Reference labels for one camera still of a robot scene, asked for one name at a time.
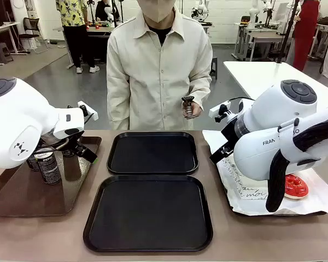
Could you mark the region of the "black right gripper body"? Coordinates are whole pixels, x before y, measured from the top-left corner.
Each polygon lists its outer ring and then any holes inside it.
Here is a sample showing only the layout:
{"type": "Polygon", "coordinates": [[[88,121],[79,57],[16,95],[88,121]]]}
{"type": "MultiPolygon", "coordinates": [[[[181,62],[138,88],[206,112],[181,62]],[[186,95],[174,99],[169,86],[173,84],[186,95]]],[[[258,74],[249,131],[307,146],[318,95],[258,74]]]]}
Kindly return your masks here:
{"type": "Polygon", "coordinates": [[[223,144],[223,149],[225,151],[232,151],[235,147],[235,144],[237,142],[237,135],[235,132],[235,123],[234,122],[229,122],[221,131],[222,135],[225,137],[227,140],[223,144]]]}

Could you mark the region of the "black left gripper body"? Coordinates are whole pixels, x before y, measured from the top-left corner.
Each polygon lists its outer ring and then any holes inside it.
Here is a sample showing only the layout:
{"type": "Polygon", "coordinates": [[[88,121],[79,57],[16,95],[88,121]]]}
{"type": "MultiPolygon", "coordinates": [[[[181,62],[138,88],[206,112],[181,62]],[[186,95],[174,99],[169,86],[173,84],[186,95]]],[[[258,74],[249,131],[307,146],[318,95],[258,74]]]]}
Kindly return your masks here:
{"type": "Polygon", "coordinates": [[[84,131],[80,131],[51,145],[44,144],[42,139],[40,139],[40,149],[47,149],[47,152],[71,151],[76,156],[82,156],[85,152],[85,146],[79,141],[79,139],[83,134],[84,131]]]}

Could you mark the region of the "person's left hand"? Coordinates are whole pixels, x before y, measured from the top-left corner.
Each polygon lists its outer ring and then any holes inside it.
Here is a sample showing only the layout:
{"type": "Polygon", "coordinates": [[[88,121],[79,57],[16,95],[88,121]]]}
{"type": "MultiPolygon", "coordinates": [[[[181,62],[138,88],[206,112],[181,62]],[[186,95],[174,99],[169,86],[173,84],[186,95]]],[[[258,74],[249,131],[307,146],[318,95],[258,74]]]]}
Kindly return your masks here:
{"type": "Polygon", "coordinates": [[[184,109],[183,110],[183,115],[186,119],[190,120],[190,119],[194,119],[196,117],[199,117],[200,114],[202,113],[202,108],[196,104],[196,103],[192,103],[191,104],[191,113],[188,114],[188,111],[187,109],[184,109]]]}

